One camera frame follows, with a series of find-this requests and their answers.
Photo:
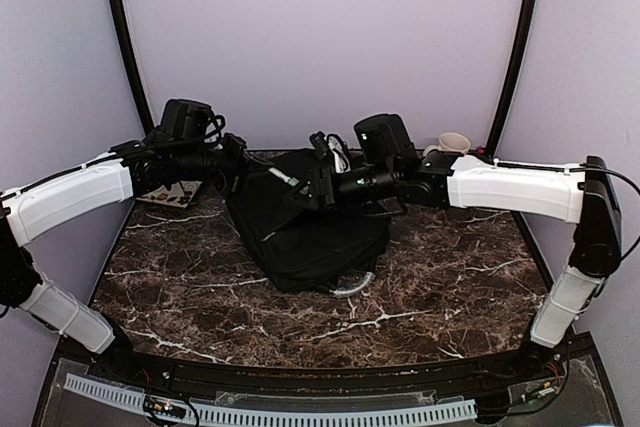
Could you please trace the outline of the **clear pen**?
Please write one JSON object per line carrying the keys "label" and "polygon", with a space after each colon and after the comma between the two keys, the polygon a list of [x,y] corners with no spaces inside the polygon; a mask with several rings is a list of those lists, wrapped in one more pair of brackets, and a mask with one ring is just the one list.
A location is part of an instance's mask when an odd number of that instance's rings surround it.
{"label": "clear pen", "polygon": [[285,174],[276,167],[270,167],[268,172],[291,187],[296,187],[299,184],[299,180],[297,178]]}

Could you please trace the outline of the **black student bag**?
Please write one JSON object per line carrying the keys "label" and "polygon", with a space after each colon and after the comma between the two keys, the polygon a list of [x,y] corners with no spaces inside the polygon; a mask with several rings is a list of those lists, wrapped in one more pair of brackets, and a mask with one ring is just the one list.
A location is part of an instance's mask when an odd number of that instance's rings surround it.
{"label": "black student bag", "polygon": [[[319,165],[310,149],[268,161],[299,181]],[[250,257],[278,290],[327,292],[351,269],[375,270],[390,240],[390,220],[380,216],[380,205],[368,205],[365,216],[314,212],[286,205],[290,188],[268,171],[248,172],[241,189],[226,199]]]}

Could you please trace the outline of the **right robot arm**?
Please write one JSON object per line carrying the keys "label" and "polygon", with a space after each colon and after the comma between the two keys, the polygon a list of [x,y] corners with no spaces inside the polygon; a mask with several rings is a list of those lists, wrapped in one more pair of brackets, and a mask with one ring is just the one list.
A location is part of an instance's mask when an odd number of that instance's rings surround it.
{"label": "right robot arm", "polygon": [[347,172],[314,168],[288,193],[288,201],[325,211],[397,198],[402,204],[438,209],[531,213],[574,225],[567,264],[510,360],[511,376],[534,379],[576,317],[628,256],[622,249],[621,210],[611,182],[616,172],[596,156],[562,165],[439,151],[419,156],[407,133],[382,126],[359,130],[357,137],[363,166]]}

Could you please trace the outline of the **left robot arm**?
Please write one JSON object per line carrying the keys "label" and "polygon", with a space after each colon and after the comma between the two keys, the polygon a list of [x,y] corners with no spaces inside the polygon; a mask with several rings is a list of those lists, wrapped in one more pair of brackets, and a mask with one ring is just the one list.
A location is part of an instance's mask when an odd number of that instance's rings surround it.
{"label": "left robot arm", "polygon": [[106,205],[141,197],[161,186],[210,181],[228,196],[250,173],[271,162],[247,152],[243,139],[215,142],[147,137],[111,148],[95,159],[1,196],[1,304],[21,309],[60,335],[102,356],[120,383],[141,374],[131,342],[112,320],[63,291],[39,272],[26,247],[40,235]]}

